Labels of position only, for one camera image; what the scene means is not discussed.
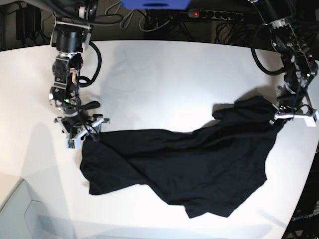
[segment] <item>white table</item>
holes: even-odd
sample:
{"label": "white table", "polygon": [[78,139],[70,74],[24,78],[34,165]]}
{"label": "white table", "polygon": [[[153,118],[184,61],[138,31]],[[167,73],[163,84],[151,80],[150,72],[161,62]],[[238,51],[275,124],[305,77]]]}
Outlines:
{"label": "white table", "polygon": [[[258,88],[274,99],[283,76],[269,77],[250,50],[214,44],[161,41],[97,42],[103,64],[83,103],[111,119],[103,130],[162,128],[193,131],[212,120],[214,104],[233,103]],[[149,239],[279,239],[297,205],[319,139],[302,119],[285,125],[266,161],[266,183],[229,218],[189,219],[148,187],[91,196],[79,170],[81,152],[66,150],[48,102],[56,50],[49,46],[0,52],[0,173],[24,178],[33,200],[43,202],[61,238],[93,235]],[[265,67],[281,66],[276,53],[258,51]],[[82,75],[92,77],[97,58],[89,49]],[[318,78],[309,89],[319,107]]]}

